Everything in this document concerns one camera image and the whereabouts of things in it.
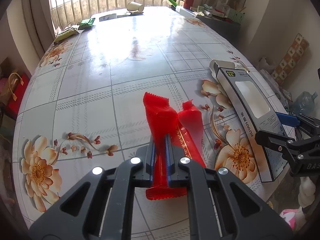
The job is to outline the right white gloved hand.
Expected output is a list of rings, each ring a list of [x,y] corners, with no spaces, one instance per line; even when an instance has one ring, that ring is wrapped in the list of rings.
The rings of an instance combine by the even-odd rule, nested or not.
[[[300,177],[298,202],[302,208],[311,205],[315,200],[316,186],[309,177]]]

